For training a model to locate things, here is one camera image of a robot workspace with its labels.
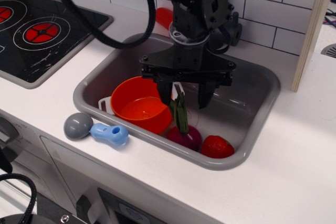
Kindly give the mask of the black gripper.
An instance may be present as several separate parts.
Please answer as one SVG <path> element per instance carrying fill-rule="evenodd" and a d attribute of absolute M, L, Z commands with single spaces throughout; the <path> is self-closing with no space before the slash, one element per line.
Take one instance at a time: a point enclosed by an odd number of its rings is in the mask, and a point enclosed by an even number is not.
<path fill-rule="evenodd" d="M 231 86 L 236 64 L 207 49 L 204 44 L 171 47 L 140 57 L 143 78 L 157 82 L 163 104 L 170 105 L 172 82 L 199 83 L 198 107 L 206 108 L 219 86 Z"/>

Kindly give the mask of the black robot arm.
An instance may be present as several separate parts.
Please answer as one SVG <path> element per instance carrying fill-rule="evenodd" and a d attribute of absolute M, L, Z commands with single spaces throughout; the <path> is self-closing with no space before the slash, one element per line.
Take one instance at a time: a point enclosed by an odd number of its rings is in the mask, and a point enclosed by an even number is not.
<path fill-rule="evenodd" d="M 140 58 L 142 77 L 157 84 L 161 101 L 169 105 L 174 82 L 198 84 L 198 106 L 209 104 L 215 89 L 232 83 L 235 63 L 209 49 L 208 42 L 216 29 L 228 22 L 228 0 L 171 0 L 173 21 L 170 38 L 173 45 Z"/>

